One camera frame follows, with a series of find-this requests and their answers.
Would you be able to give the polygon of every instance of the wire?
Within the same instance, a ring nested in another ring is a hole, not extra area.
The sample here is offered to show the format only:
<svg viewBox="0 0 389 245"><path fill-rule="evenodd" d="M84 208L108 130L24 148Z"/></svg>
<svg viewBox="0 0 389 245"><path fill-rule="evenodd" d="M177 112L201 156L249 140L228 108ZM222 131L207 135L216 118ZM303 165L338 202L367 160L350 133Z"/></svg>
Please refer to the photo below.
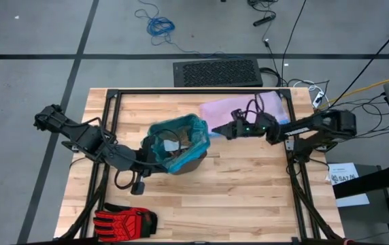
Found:
<svg viewBox="0 0 389 245"><path fill-rule="evenodd" d="M270 45L267 46L267 48L268 48L269 51L270 51L271 59L272 59L272 61L273 61L273 65L275 66L276 73L277 73L277 75L279 76L279 71L277 70L276 61L275 61L275 58L273 58L273 51L271 50Z"/></svg>
<svg viewBox="0 0 389 245"><path fill-rule="evenodd" d="M78 161L81 161L81 160L84 160L84 159L86 159L86 157L82 157L82 158L79 158L79 159L73 161L73 162L69 165L69 168L71 168L72 165L73 165L74 163L76 163L76 162L78 162Z"/></svg>
<svg viewBox="0 0 389 245"><path fill-rule="evenodd" d="M329 167L329 164L328 164L328 163L325 163L325 162L322 162L322 161L319 161L319 160L312 159L311 157L309 158L309 160L315 161L316 163L321 163L321 164L323 164L323 165L325 165L325 166L328 167L328 171L331 170L331 167Z"/></svg>
<svg viewBox="0 0 389 245"><path fill-rule="evenodd" d="M277 71L273 70L272 68L261 67L260 68L260 73L272 74L272 75L276 76L276 78L277 78L276 87L281 87L282 86L283 79L281 78L281 75L279 75L279 73Z"/></svg>
<svg viewBox="0 0 389 245"><path fill-rule="evenodd" d="M354 241L362 241L362 240L366 240L366 239L369 239L369 238L374 238L374 237L377 237L379 235L384 235L384 234L388 234L389 231L386 231L386 232L381 232L381 233L378 233L376 235L370 235L370 236L367 236L365 238L359 238L359 239L354 239Z"/></svg>
<svg viewBox="0 0 389 245"><path fill-rule="evenodd" d="M363 134L360 134L360 135L355 135L355 137L360 137L360 136L364 136L364 135L367 135L367 134L370 134L370 133L376 133L376 132L380 132L380 131L389 130L389 125L387 127L383 128L383 129L377 129L381 125L381 123L383 121L383 116L389 114L389 113L382 113L380 111L380 109L376 106L377 104L386 103L385 101L384 102L373 102L375 99L381 97L382 95L378 95L378 96L373 97L371 99L357 99L356 101L343 102L343 103L340 103L340 104L337 104L337 105L334 106L334 107L337 107L337 106L344 105L344 104L355 105L355 107L353 107L350 110L351 112L353 112L357 108L362 108L366 113L368 113L370 115L379 116L379 122L378 122L378 124L374 128L372 128L371 130L369 130L366 133L363 133ZM369 101L363 102L363 103L356 103L357 101L362 101L362 100L369 100ZM374 109L376 109L377 113L372 113L372 112L368 111L368 109L365 108L366 105L367 106L371 106Z"/></svg>
<svg viewBox="0 0 389 245"><path fill-rule="evenodd" d="M93 122L93 121L95 121L95 120L98 121L99 128L101 129L101 130L100 130L100 132L101 132L101 138L102 138L103 143L105 144L105 147L107 147L112 153L114 153L114 154L116 154L116 155L118 155L118 156L120 156L120 157L123 157L123 158L125 158L125 159L128 160L128 161L132 161L132 162L134 162L134 163L138 163L138 164L142 164L142 165L149 165L149 166L152 166L152 165L164 165L164 164L166 164L166 163L168 163L168 162L170 162L170 161L173 160L173 158L171 158L171 159L169 159L169 160L167 160L167 161L163 161L163 162L160 162L160 163L146 163L146 162L143 162L143 161L138 161L137 159L132 159L132 158L130 158L130 157L127 157L127 156L125 156L124 154L121 154L120 152L118 152L117 150L115 150L114 147L111 147L110 144L109 144L109 142L107 141L107 138L106 138L106 136L104 135L104 131L106 131L106 130L105 130L104 125L103 125L103 123L102 123L102 121L101 121L101 119L100 119L99 117L90 119L90 120L88 120L88 121L86 121L86 122L83 122L83 123L81 123L81 124L79 124L79 125L72 125L72 124L69 124L69 123L65 123L65 125L66 125L66 126L70 126L70 127L79 127L80 125L81 125L81 126L84 126L84 125L86 125L86 124L88 124L88 123L91 123L91 122ZM172 130L170 130L170 129L161 129L161 130L158 130L158 131L154 132L152 135L156 135L156 134L158 134L158 133L160 133L160 132L162 132L162 131L169 131L169 132L171 132L172 134L174 134L174 135L176 136L176 138L178 139L178 142L179 142L178 152L180 152L180 151L181 151L181 139L180 139L179 135L176 134L175 132L173 132Z"/></svg>
<svg viewBox="0 0 389 245"><path fill-rule="evenodd" d="M326 100L328 101L327 103L329 104L329 99L328 99L328 97L326 96L327 88L328 88L329 82L330 82L330 80L327 80L326 82L322 82L322 83L326 83L325 91L323 91L319 86L317 86L315 82L312 82L312 81L309 81L309 80L299 80L299 81L296 82L292 87L295 88L296 85L298 85L298 84L300 84L300 83L309 84L310 86L308 87L308 90L309 90L309 91L314 91L314 90L318 89L320 92L323 93L323 97L326 98Z"/></svg>
<svg viewBox="0 0 389 245"><path fill-rule="evenodd" d="M198 54L202 58L217 56L217 54L223 54L226 58L242 58L242 56L230 56L221 51L217 51L214 52L213 54L205 55L205 54L201 54L199 51L196 50L184 50L180 48L175 42L172 41L172 37L171 37L171 33L176 28L175 24L166 17L158 16L160 14L160 9L158 8L157 5L153 3L146 3L143 2L142 0L138 0L138 2L144 5L151 5L156 9L156 14L153 17L151 17L145 9L138 9L134 12L135 17L148 19L148 25L146 27L146 31L149 33L149 35L151 35L151 44L153 46L159 46L163 43L172 44L181 52ZM163 39L163 41L156 43L154 42L154 39Z"/></svg>
<svg viewBox="0 0 389 245"><path fill-rule="evenodd" d="M330 105L328 107L328 109L330 109L332 106L334 106L336 104L337 101L340 100L340 98L342 98L346 93L347 91L353 86L353 84L360 78L360 76L364 73L364 71L367 69L368 66L370 66L370 64L374 61L375 57L377 55L379 55L379 53L389 44L389 38L388 40L385 42L384 45L382 45L382 47L380 47L380 49L376 52L376 54L373 56L373 58L371 58L371 60L365 65L365 67L360 71L360 73L355 77L355 79L353 79L353 81L349 84L349 86L344 90L344 92L332 103L332 105Z"/></svg>
<svg viewBox="0 0 389 245"><path fill-rule="evenodd" d="M285 54L287 53L287 49L288 49L288 47L290 45L290 42L291 42L292 34L294 33L294 29L296 28L296 25L297 25L297 22L299 21L299 18L301 17L301 14L302 14L303 8L305 7L305 4L306 4L306 0L304 0L304 2L302 4L301 11L299 12L299 15L297 16L297 19L296 19L296 22L294 23L294 26L292 27L290 38L288 39L287 46L285 47L284 54L282 55L281 78L284 77L284 59L285 59Z"/></svg>
<svg viewBox="0 0 389 245"><path fill-rule="evenodd" d="M352 91L352 92L349 92L349 93L345 93L345 94L342 96L342 98L347 97L347 96L350 96L350 95L353 95L353 94L355 94L355 93L359 93L359 92L363 92L363 91L369 90L370 88L374 88L374 87L376 87L376 86L380 86L380 85L383 85L383 84L385 84L385 83L389 83L389 79L383 80L383 81L381 81L381 82L376 82L375 84L372 84L372 85L370 85L370 86L366 86L366 87L364 87L364 88L356 89L356 90L354 90L354 91ZM335 98L335 99L331 99L329 102L331 102L331 103L336 103L337 100L339 100L339 99L340 99L340 97L337 97L337 98ZM324 103L324 104L322 104L322 105L320 106L320 108L323 108L323 107L325 107L326 105L327 105L327 103Z"/></svg>
<svg viewBox="0 0 389 245"><path fill-rule="evenodd" d="M134 171L132 171L132 172L133 172L133 177L131 178L131 181L127 185L120 186L118 184L120 170L118 169L118 171L116 171L116 174L114 175L114 185L120 190L126 190L126 189L132 187L132 185L134 184L134 179L135 179L135 172Z"/></svg>
<svg viewBox="0 0 389 245"><path fill-rule="evenodd" d="M384 133L378 133L377 135L372 135L372 136L358 136L358 137L355 137L354 139L369 139L369 138L372 138L372 137L376 137L376 136L379 136L379 135L384 135L384 134L387 134L389 132L384 132Z"/></svg>
<svg viewBox="0 0 389 245"><path fill-rule="evenodd" d="M293 165L292 165L293 167L294 167L294 164L295 164L295 163L298 163L296 159L294 160L294 163L293 163ZM286 172L289 176L291 176L291 174L290 174L290 165L289 165L289 164L287 164L287 167L285 168L285 172ZM299 171L298 171L293 177L297 177L300 173L301 173L301 169L299 168Z"/></svg>

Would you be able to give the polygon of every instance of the pink cloth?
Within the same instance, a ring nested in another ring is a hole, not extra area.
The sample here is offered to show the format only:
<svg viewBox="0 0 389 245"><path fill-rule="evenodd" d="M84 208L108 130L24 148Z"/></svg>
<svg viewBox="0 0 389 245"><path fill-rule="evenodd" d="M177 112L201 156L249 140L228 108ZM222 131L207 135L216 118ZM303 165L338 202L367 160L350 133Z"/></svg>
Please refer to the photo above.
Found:
<svg viewBox="0 0 389 245"><path fill-rule="evenodd" d="M290 122L282 107L281 98L279 98L276 92L261 93L260 96L264 101L264 112L274 116L280 124ZM231 112L236 109L245 111L249 100L253 98L254 95L242 95L236 98L222 99L201 104L201 118L207 122L208 132L211 133L213 128L231 122L233 120ZM250 104L249 110L256 111L254 102ZM254 123L255 118L256 115L250 112L247 120L249 123Z"/></svg>

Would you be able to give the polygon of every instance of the concrete floor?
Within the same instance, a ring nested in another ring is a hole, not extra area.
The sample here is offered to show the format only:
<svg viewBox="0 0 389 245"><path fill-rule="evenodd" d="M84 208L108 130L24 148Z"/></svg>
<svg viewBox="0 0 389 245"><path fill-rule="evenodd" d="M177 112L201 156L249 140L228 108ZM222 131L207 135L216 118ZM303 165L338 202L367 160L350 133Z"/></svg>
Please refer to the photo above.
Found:
<svg viewBox="0 0 389 245"><path fill-rule="evenodd" d="M149 0L157 4L161 16L174 21L173 40L187 50L208 53L265 54L260 42L266 25L253 27L262 13L246 1L228 0ZM143 5L136 1L95 0L98 3L84 54L180 54L174 46L151 46L146 20L133 12ZM272 6L277 19L267 38L272 50L282 54L302 1L279 0ZM34 56L18 60L0 56L0 244L18 241L24 217L41 168L50 134L32 126L33 115L44 106L60 103L70 77L73 89L67 114L81 120L88 89L92 87L173 86L173 59L155 56L139 60L127 56L118 60L82 60L78 45L86 25L92 0L0 0L0 54L72 54ZM152 8L146 9L153 14ZM284 78L312 81L330 79L327 95L338 96L368 62L362 56L318 59L313 54L372 54L388 39L389 0L308 0L296 27L288 54L308 54L308 59L287 59ZM389 54L389 45L382 52ZM259 59L260 66L273 67L271 59ZM389 56L368 68L354 88L389 78ZM265 86L273 78L263 77ZM348 97L369 98L382 87ZM376 116L356 110L358 130L368 131ZM389 116L384 117L384 125ZM327 154L332 162L355 162L389 166L389 134L368 140L351 140ZM50 240L56 226L72 154L59 143L50 164L46 185L37 208L29 242ZM385 225L366 223L365 217L342 216L345 234L352 239L387 231ZM389 235L366 242L389 243Z"/></svg>

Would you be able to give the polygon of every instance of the work glove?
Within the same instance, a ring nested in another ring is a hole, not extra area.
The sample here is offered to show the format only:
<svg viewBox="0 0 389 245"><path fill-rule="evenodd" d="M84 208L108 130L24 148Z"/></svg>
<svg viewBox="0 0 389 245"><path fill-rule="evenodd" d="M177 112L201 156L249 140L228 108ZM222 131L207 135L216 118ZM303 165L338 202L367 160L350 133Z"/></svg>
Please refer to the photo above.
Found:
<svg viewBox="0 0 389 245"><path fill-rule="evenodd" d="M148 238L156 233L157 215L146 208L132 208L104 204L102 211L95 211L95 231L103 242L122 242Z"/></svg>

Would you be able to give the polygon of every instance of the black floor line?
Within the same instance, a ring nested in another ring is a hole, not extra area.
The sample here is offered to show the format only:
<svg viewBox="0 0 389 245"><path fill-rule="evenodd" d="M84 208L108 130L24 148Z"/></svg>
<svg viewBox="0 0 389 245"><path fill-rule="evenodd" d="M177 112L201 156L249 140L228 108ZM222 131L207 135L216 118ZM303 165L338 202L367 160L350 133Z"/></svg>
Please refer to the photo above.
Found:
<svg viewBox="0 0 389 245"><path fill-rule="evenodd" d="M72 65L71 73L69 74L69 78L67 79L65 92L63 93L63 97L61 100L61 107L63 110L66 110L67 104L69 103L69 98L72 93L72 88L73 85L75 84L75 79L78 74L78 69L80 68L80 63L81 63L80 57L81 54L84 53L88 35L90 33L90 29L92 28L93 19L95 17L98 8L98 3L99 0L93 0L92 7L90 8L87 17L86 26L84 27L83 34L80 40L80 45L78 46L77 54L75 55L75 60ZM58 139L58 134L52 133L48 145L46 147L45 157L42 161L39 174L37 175L37 180L33 189L33 194L31 196L30 204L27 209L27 213L25 214L24 222L22 223L22 228L18 236L18 244L27 243L28 238L30 236L31 228L33 227L33 222L36 217L37 208L39 207L41 195L44 190L45 181L48 176L48 172L50 170L51 161L56 148L57 139Z"/></svg>
<svg viewBox="0 0 389 245"><path fill-rule="evenodd" d="M231 56L254 57L257 59L282 59L283 54L228 54ZM389 60L389 54L286 54L285 59L382 59ZM165 60L204 59L198 54L0 54L0 60Z"/></svg>

